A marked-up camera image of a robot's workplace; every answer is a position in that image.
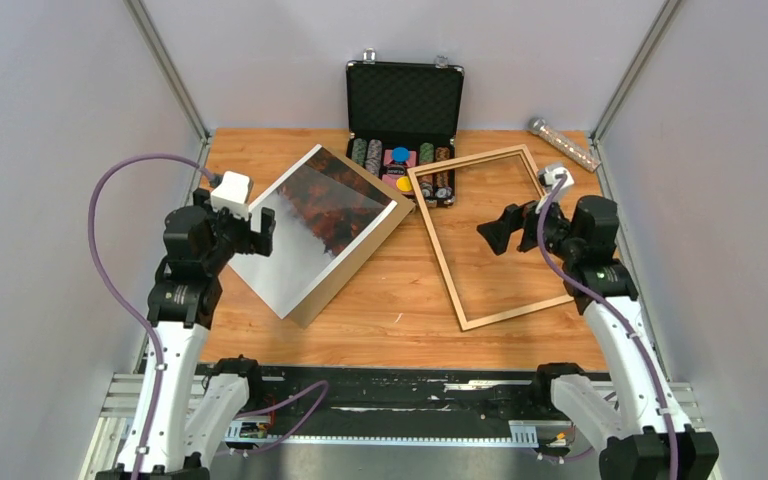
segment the empty picture frame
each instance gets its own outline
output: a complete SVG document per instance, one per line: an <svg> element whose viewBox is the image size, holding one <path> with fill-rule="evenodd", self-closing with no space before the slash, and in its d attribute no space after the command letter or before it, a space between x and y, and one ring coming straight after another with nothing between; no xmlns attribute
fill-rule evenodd
<svg viewBox="0 0 768 480"><path fill-rule="evenodd" d="M408 169L408 176L410 177L411 185L413 185L414 192L416 193L416 198L422 198L419 181L417 180L418 177L511 157L518 158L520 161L522 161L522 164L525 166L525 170L528 172L529 179L531 180L531 186L534 188L538 198L542 196L544 192L543 187L540 185L540 180L537 178L537 165L534 163L534 159L531 157L531 153L528 151L528 147L525 145L517 145L514 147L502 148L499 150L493 150L491 152L455 158L443 162L420 165L418 167ZM460 295L458 295L458 291L455 287L455 282L452 278L449 264L446 262L446 256L443 254L443 248L440 245L440 239L437 235L437 231L434 228L434 224L431 222L431 215L428 211L428 206L425 204L425 202L422 201L418 202L418 204L419 210L422 212L422 218L425 222L425 227L428 230L428 236L431 238L431 246L434 249L434 254L437 256L437 261L440 264L440 270L443 273L443 280L446 283L446 289L449 291L449 297L452 300L452 306L455 307L455 314L458 317L461 330L471 330L473 328L483 327L485 325L490 325L491 323L501 322L503 320L508 320L520 315L537 312L572 301L572 297L569 295L561 295L555 298L530 303L528 305L523 305L522 307L513 308L480 318L467 318Z"/></svg>

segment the case latch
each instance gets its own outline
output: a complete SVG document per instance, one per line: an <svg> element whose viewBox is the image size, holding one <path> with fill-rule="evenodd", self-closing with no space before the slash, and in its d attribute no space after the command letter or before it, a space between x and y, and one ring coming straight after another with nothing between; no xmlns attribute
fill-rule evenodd
<svg viewBox="0 0 768 480"><path fill-rule="evenodd" d="M367 48L363 51L363 63L375 63L374 48Z"/></svg>

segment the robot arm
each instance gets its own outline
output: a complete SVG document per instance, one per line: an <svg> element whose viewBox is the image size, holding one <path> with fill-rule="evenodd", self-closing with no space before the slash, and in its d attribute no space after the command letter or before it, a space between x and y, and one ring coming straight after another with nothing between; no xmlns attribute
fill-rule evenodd
<svg viewBox="0 0 768 480"><path fill-rule="evenodd" d="M555 164L539 172L541 184L548 190L559 178L568 177L555 199L563 195L572 183L569 171ZM616 387L619 412L596 392L590 380L582 375L566 374L563 368L550 383L552 408L563 412L575 423L593 448L600 454L602 478L655 479L666 476L670 450L667 443L669 413L677 432L681 478L707 478L719 451L710 432L693 431L690 420L681 409L655 358L654 348L643 326L638 292L631 275L622 263L613 258L619 229L617 206L598 196L579 199L572 220L567 220L557 202L549 203L549 195L539 202L509 205L495 222L478 226L494 253L507 250L511 233L523 229L517 248L526 252L538 245L537 223L546 211L544 240L547 250L563 260L563 271L577 283L605 298L623 317L629 319L628 333L616 316L604 305L574 285L564 282L588 326L596 336L605 355L611 379ZM644 346L646 362L637 341ZM654 366L650 372L647 365ZM580 371L576 365L566 370ZM666 399L660 408L655 385Z"/></svg>
<svg viewBox="0 0 768 480"><path fill-rule="evenodd" d="M210 462L224 432L252 396L251 391L259 387L256 361L223 359L211 373L204 400L187 421L193 375L222 294L219 272L235 254L272 253L274 212L262 209L262 231L253 232L247 204L250 193L248 177L227 172L212 192L197 189L193 205L166 217L163 243L167 255L155 273L147 317L163 346L164 363L157 364L150 342L133 429L116 468L100 472L97 480L128 479L137 468L140 479L208 479ZM155 390L159 372L163 372L163 381ZM154 420L141 445L153 397Z"/></svg>

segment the gray floor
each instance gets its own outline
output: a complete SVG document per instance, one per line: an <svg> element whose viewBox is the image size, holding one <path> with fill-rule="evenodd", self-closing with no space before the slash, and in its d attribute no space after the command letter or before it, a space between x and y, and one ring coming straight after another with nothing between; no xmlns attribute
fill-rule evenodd
<svg viewBox="0 0 768 480"><path fill-rule="evenodd" d="M212 480L599 478L596 455L553 466L513 448L294 444L283 445L263 456L220 457L210 470Z"/></svg>

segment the yellow chip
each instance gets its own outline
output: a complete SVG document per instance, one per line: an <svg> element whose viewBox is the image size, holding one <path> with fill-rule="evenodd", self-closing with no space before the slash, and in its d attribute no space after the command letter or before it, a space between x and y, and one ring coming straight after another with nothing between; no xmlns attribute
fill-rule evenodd
<svg viewBox="0 0 768 480"><path fill-rule="evenodd" d="M408 177L402 177L396 180L396 186L399 187L399 190L403 192L411 191L410 179Z"/></svg>

